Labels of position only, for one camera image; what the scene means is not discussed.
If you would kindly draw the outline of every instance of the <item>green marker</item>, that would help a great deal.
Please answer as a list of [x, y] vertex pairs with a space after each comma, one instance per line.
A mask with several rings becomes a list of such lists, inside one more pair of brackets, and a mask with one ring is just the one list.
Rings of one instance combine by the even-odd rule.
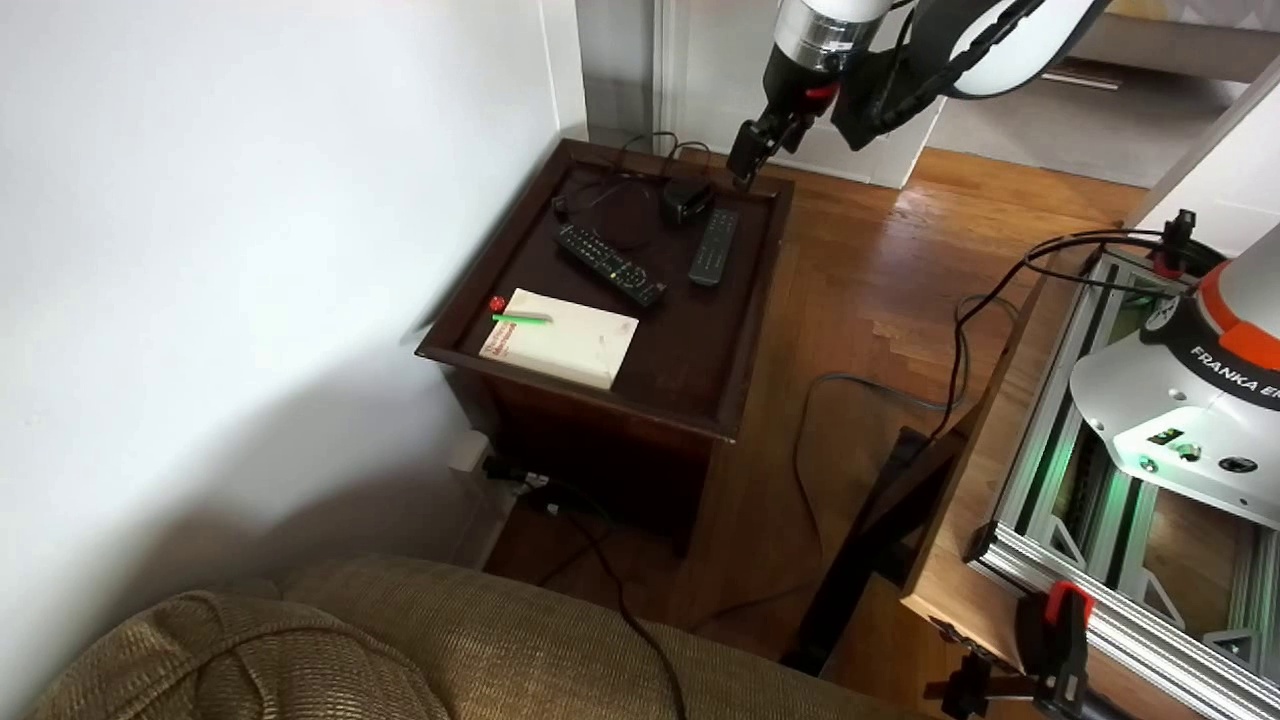
[[517, 325], [548, 325], [552, 319], [541, 315], [494, 315], [493, 320], [495, 323], [516, 323]]

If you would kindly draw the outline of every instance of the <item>black remote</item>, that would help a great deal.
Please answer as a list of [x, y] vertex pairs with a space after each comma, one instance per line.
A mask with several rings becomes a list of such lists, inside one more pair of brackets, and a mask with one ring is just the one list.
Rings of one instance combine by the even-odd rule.
[[620, 255], [609, 243], [586, 228], [562, 225], [561, 232], [556, 234], [556, 242], [641, 307], [657, 302], [662, 297], [662, 291], [667, 290], [667, 286], [650, 281], [644, 268]]
[[717, 209], [712, 211], [707, 220], [707, 231], [703, 233], [703, 242], [694, 255], [694, 264], [689, 268], [689, 279], [707, 287], [719, 284], [721, 275], [724, 274], [724, 263], [728, 260], [728, 249], [733, 245], [733, 231], [737, 229], [737, 211]]

